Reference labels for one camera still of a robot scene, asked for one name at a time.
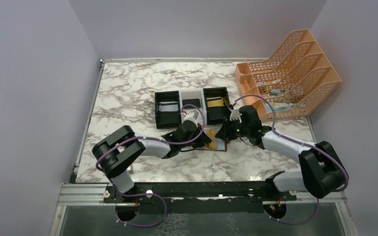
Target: perforated plastic organizer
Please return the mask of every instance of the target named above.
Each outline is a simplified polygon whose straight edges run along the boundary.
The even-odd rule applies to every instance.
[[[234,77],[241,95],[257,94],[271,103],[293,104],[277,111],[277,119],[310,115],[341,82],[308,29],[291,32],[265,61],[237,64]],[[273,89],[281,94],[271,96]],[[261,99],[246,97],[244,103],[253,105],[261,120],[273,119]]]
[[[184,118],[181,108],[186,104],[198,107],[206,118],[206,124],[222,124],[231,114],[227,108],[229,98],[226,87],[155,92],[154,97],[157,129],[179,126]],[[202,123],[202,117],[198,116],[197,121]]]

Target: marble table top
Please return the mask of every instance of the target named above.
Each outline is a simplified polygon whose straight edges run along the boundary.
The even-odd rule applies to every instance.
[[[91,116],[76,182],[108,182],[95,168],[92,147],[123,125],[140,134],[158,137],[154,93],[179,89],[227,87],[231,101],[239,97],[235,62],[107,63]],[[279,120],[276,129],[313,141],[306,118]],[[299,169],[296,162],[276,152],[248,146],[239,140],[227,152],[191,151],[170,159],[139,157],[132,165],[135,182],[264,180],[279,171]]]

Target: wall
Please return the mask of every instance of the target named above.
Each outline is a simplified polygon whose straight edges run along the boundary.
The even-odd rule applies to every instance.
[[[378,1],[328,0],[312,33],[343,80],[312,114],[317,138],[348,170],[357,232],[378,235]]]
[[[0,236],[48,235],[99,65],[67,0],[0,0]]]
[[[269,57],[326,0],[70,0],[103,59]]]

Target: table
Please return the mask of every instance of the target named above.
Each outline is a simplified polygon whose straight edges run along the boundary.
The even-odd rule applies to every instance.
[[[108,179],[95,168],[93,146],[123,125],[140,134],[158,137],[154,93],[180,89],[227,87],[230,101],[239,97],[234,80],[237,62],[106,63],[99,84],[77,173],[77,183]],[[313,141],[306,118],[280,120],[276,129],[289,136]],[[135,182],[265,180],[279,171],[296,171],[299,165],[278,153],[251,147],[239,140],[227,152],[192,151],[170,159],[139,157],[133,163]]]

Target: gray wall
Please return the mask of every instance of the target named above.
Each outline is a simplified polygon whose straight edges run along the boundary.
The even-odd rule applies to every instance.
[[[70,0],[103,59],[269,57],[326,0]]]
[[[0,0],[0,236],[48,235],[98,65],[67,0]]]
[[[312,33],[343,83],[312,115],[336,148],[360,236],[378,235],[378,1],[328,0]]]

